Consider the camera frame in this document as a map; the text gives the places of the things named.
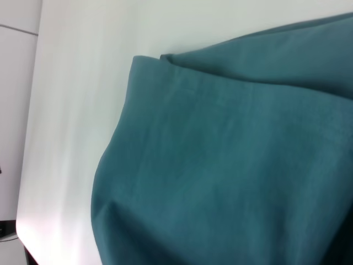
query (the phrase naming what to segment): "white surface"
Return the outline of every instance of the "white surface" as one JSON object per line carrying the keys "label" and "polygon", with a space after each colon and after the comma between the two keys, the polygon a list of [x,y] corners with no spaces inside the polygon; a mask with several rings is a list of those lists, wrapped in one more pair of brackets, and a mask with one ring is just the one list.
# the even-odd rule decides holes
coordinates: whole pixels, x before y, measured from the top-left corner
{"label": "white surface", "polygon": [[41,265],[99,264],[90,198],[133,55],[353,10],[351,0],[51,0],[42,9],[17,229]]}
{"label": "white surface", "polygon": [[0,24],[38,33],[42,0],[0,0]]}
{"label": "white surface", "polygon": [[[5,240],[15,239],[16,237],[17,235],[8,237]],[[27,265],[22,242],[16,239],[0,243],[0,261],[3,265]]]}
{"label": "white surface", "polygon": [[37,37],[0,28],[0,220],[14,220]]}

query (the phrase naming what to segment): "white table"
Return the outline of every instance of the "white table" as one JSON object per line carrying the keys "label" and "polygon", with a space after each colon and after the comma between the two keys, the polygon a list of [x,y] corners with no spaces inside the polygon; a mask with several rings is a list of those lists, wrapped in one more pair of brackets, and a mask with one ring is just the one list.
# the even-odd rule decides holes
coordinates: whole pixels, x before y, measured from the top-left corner
{"label": "white table", "polygon": [[20,239],[41,265],[101,263],[90,198],[133,55],[189,51],[352,11],[352,0],[44,0],[18,205]]}

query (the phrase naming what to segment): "folded cloth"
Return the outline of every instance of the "folded cloth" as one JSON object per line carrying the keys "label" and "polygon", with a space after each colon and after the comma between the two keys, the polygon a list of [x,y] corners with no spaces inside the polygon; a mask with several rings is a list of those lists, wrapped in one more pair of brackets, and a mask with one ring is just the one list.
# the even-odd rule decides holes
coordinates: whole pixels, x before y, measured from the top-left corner
{"label": "folded cloth", "polygon": [[353,14],[136,56],[94,180],[103,264],[353,264]]}

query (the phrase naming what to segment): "teal fabric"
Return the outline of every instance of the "teal fabric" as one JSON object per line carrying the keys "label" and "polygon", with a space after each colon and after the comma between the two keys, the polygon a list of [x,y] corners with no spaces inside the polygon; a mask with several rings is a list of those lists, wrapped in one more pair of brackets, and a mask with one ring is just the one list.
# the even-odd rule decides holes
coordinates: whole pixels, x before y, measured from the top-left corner
{"label": "teal fabric", "polygon": [[99,163],[103,264],[353,264],[353,15],[136,56]]}

